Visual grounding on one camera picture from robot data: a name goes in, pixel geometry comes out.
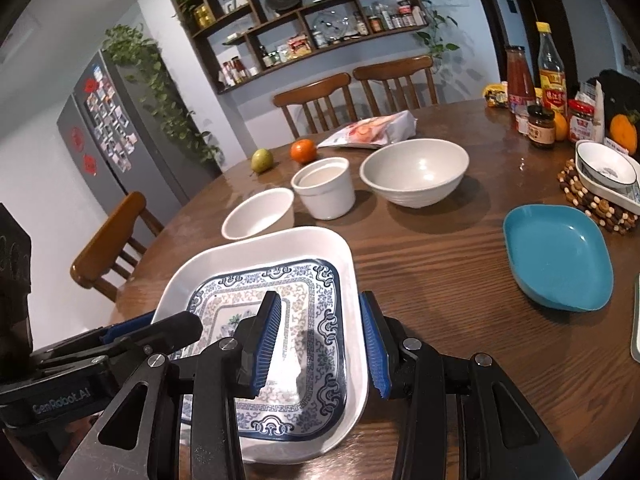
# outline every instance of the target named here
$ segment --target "green pear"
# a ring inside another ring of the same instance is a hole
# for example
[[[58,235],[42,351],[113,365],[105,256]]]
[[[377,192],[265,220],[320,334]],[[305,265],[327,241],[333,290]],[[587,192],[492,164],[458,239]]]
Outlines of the green pear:
[[[273,166],[273,155],[269,150],[261,148],[251,157],[251,169],[254,173],[262,173]]]

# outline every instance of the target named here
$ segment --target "orange fruit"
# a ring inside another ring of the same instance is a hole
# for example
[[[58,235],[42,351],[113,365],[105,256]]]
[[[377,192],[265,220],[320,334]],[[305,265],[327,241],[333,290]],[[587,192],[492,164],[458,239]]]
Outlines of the orange fruit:
[[[316,160],[318,150],[316,144],[310,139],[300,139],[291,145],[289,155],[293,160],[300,164],[306,164],[312,160]]]
[[[616,115],[609,125],[611,139],[625,148],[629,155],[633,155],[638,149],[638,131],[633,124],[636,117],[627,117],[624,114]]]
[[[566,122],[564,115],[560,112],[555,112],[556,117],[554,122],[556,123],[556,142],[565,140],[569,135],[569,124]]]

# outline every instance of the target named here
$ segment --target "silver bolt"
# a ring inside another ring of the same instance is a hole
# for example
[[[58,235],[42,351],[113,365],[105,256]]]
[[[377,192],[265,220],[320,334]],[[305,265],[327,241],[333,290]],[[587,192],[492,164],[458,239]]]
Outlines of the silver bolt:
[[[221,349],[223,350],[233,350],[236,346],[238,346],[238,341],[233,339],[232,337],[225,337],[220,340],[218,343]]]
[[[480,366],[491,366],[494,360],[487,354],[476,354],[476,363]]]
[[[415,337],[408,337],[407,339],[402,341],[402,346],[404,346],[407,350],[419,350],[420,348],[422,348],[422,343]]]
[[[162,366],[164,364],[164,356],[162,354],[154,354],[146,360],[146,364],[148,364],[152,368]]]

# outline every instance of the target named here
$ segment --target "small white bowl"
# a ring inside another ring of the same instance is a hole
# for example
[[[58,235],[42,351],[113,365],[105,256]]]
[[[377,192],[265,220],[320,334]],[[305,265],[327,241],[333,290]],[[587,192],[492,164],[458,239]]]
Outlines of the small white bowl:
[[[291,179],[291,187],[319,220],[333,220],[348,213],[356,202],[349,161],[341,156],[316,160]]]
[[[389,202],[418,209],[452,193],[468,166],[468,153],[453,142],[412,139],[369,155],[360,178]]]
[[[616,150],[598,142],[581,142],[576,153],[589,168],[590,174],[604,186],[620,189],[637,179],[636,170]]]
[[[276,187],[260,192],[236,207],[222,224],[227,240],[243,240],[293,227],[293,192]]]

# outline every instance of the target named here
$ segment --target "round dining table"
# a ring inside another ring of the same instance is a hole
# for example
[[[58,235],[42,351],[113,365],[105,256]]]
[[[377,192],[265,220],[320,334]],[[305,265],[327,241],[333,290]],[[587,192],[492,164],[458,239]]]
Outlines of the round dining table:
[[[613,295],[603,309],[574,314],[536,305],[511,275],[502,222],[524,204],[566,204],[556,176],[573,147],[566,142],[553,150],[536,148],[514,129],[508,111],[487,108],[484,100],[412,113],[419,137],[451,140],[468,152],[468,171],[455,192],[422,209],[396,206],[358,176],[369,150],[321,148],[319,157],[349,160],[355,206],[341,218],[316,221],[296,198],[295,223],[341,235],[353,253],[358,288],[373,290],[386,316],[441,354],[492,355],[581,475],[640,416],[640,364],[630,355],[640,239],[603,232],[614,269]],[[116,302],[114,320],[153,310],[182,264],[229,243],[220,227],[242,200],[270,187],[290,187],[300,165],[290,160],[288,146],[273,155],[269,171],[254,174],[249,161],[241,162],[182,208],[143,255]],[[380,400],[371,387],[362,418],[337,449],[298,465],[247,464],[247,478],[388,480],[405,409],[401,400]],[[182,451],[180,478],[188,478],[188,453]],[[457,461],[451,452],[448,478],[458,477]]]

